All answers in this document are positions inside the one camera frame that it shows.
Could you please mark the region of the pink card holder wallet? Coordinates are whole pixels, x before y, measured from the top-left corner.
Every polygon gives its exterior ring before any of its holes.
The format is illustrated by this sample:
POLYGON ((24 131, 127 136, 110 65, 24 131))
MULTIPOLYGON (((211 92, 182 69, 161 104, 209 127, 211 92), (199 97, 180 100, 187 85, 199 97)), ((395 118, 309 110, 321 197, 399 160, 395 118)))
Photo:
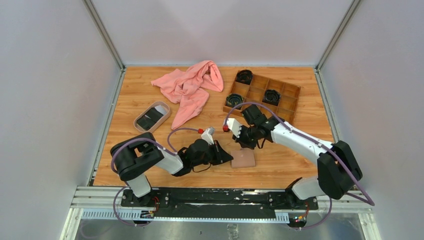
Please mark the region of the pink card holder wallet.
POLYGON ((230 163, 233 169, 253 168, 256 166, 255 153, 252 149, 242 148, 240 150, 233 150, 230 154, 233 157, 230 163))

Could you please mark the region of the beige oval card tray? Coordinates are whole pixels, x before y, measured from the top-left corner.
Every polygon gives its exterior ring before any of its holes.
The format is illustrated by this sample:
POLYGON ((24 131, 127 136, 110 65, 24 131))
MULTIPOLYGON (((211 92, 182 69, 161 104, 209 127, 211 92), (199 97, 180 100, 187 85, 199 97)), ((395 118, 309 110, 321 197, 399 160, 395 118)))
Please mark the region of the beige oval card tray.
POLYGON ((153 133, 171 115, 172 109, 163 101, 155 101, 133 121, 134 127, 141 133, 153 133))

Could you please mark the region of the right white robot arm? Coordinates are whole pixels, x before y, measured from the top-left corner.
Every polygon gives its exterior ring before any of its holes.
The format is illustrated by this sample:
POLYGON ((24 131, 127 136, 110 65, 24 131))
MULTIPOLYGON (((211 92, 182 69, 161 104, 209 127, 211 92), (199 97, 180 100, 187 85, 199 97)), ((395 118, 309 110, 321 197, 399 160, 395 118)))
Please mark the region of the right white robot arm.
POLYGON ((225 132, 243 148, 254 149, 259 140, 276 143, 302 155, 317 167, 317 175, 298 178, 286 188, 285 201, 292 209, 298 209, 306 199, 328 196, 339 200, 363 177, 362 170, 349 144, 335 143, 316 138, 292 126, 269 108, 267 117, 261 112, 263 105, 247 102, 241 112, 246 125, 227 116, 223 123, 225 132))

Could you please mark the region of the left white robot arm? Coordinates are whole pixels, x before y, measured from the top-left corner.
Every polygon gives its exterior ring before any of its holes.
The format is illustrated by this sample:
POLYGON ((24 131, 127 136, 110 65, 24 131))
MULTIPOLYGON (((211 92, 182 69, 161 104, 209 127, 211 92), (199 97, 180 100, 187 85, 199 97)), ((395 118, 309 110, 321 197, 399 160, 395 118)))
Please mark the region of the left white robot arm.
POLYGON ((216 166, 234 159, 211 133, 206 130, 198 130, 198 133, 199 139, 179 151, 165 148, 150 132, 120 142, 110 150, 111 168, 130 188, 135 202, 142 207, 149 206, 153 193, 145 173, 150 168, 158 167, 174 177, 181 177, 197 166, 216 166))

